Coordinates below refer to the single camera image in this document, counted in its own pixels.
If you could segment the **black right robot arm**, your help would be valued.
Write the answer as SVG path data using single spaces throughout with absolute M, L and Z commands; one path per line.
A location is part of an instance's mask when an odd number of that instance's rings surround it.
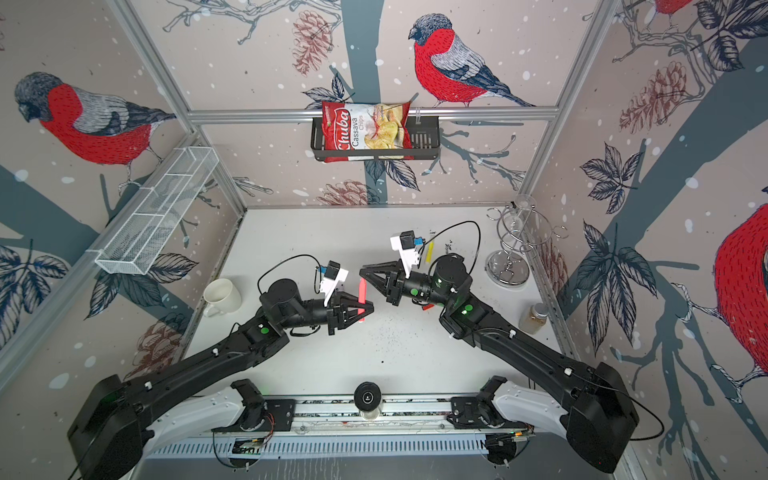
M 442 306 L 440 324 L 468 345 L 496 356 L 536 384 L 525 389 L 496 376 L 478 404 L 489 420 L 525 422 L 564 438 L 597 470 L 615 472 L 640 423 L 620 374 L 569 358 L 513 326 L 471 291 L 461 256 L 437 260 L 430 274 L 407 273 L 401 261 L 363 266 L 360 276 L 386 301 L 411 297 Z

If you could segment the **pink highlighter pen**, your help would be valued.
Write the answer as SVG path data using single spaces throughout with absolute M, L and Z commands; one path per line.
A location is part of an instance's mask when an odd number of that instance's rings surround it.
M 365 304 L 365 302 L 366 302 L 366 292 L 367 292 L 367 283 L 366 283 L 366 288 L 365 289 L 359 289 L 358 288 L 358 302 L 360 304 Z M 365 310 L 363 308 L 359 308 L 358 309 L 358 314 L 362 316 L 361 320 L 364 318 L 364 311 Z

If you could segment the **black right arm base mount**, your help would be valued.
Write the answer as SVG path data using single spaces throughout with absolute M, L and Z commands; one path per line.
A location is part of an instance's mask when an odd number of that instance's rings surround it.
M 450 399 L 450 411 L 446 420 L 456 429 L 516 429 L 530 430 L 531 425 L 504 419 L 489 404 L 473 396 L 456 396 Z

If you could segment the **yellow highlighter pen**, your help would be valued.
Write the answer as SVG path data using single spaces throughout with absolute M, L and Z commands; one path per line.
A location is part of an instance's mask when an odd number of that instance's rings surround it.
M 427 264 L 429 264 L 432 262 L 434 243 L 429 242 L 426 247 L 425 261 Z

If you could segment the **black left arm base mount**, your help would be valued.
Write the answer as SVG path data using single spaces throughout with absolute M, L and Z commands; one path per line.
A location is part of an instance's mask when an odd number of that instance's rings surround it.
M 292 428 L 297 402 L 289 398 L 267 398 L 260 407 L 248 407 L 233 425 L 217 428 L 218 433 L 288 432 Z

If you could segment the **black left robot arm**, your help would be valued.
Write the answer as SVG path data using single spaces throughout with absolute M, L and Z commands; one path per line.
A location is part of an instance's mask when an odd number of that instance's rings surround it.
M 291 279 L 274 282 L 257 313 L 218 343 L 159 372 L 123 381 L 117 375 L 91 390 L 67 432 L 83 479 L 119 479 L 159 440 L 158 420 L 216 382 L 255 367 L 289 342 L 292 328 L 325 325 L 330 334 L 373 313 L 370 301 L 334 291 L 301 298 Z

